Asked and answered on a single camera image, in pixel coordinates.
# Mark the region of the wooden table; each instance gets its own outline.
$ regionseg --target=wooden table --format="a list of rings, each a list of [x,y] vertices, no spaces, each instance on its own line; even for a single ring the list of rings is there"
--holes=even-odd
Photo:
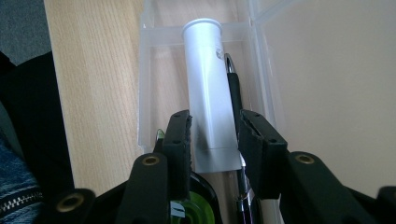
[[[137,146],[143,0],[45,1],[77,188],[100,195],[125,181]]]

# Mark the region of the white tube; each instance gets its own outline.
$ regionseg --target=white tube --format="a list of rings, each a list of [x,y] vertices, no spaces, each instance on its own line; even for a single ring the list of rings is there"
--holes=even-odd
[[[195,172],[212,173],[241,168],[221,26],[199,19],[183,28]]]

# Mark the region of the metal bolt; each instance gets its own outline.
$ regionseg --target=metal bolt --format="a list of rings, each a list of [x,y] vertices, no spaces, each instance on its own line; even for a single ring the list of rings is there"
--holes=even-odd
[[[155,165],[158,162],[160,162],[160,158],[158,158],[156,156],[149,156],[149,157],[146,157],[145,159],[143,159],[142,162],[145,165]]]
[[[305,154],[297,155],[295,158],[297,161],[304,163],[304,164],[312,164],[315,162],[315,160],[312,157],[305,155]]]
[[[84,195],[80,193],[72,193],[64,197],[56,205],[56,210],[62,213],[70,212],[80,207],[84,202]]]

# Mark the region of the black pen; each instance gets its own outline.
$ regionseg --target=black pen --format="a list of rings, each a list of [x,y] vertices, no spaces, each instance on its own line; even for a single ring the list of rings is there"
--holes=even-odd
[[[236,137],[239,138],[239,117],[242,107],[241,92],[239,87],[239,78],[236,74],[233,60],[230,54],[224,55],[225,66],[227,70],[228,85],[230,87],[231,101],[233,104],[233,121],[235,122]],[[242,167],[236,171],[237,182],[238,182],[238,196],[236,201],[238,223],[251,224],[254,223],[253,217],[250,211],[250,199],[249,199],[249,188],[248,181],[245,176],[245,161],[241,156]]]

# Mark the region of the plastic container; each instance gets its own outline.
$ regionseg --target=plastic container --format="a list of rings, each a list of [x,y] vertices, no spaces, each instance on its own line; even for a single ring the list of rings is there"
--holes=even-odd
[[[211,18],[243,107],[264,114],[290,150],[316,154],[343,184],[374,197],[396,185],[395,10],[385,0],[145,1],[139,146],[150,152],[156,130],[189,108],[182,28]]]

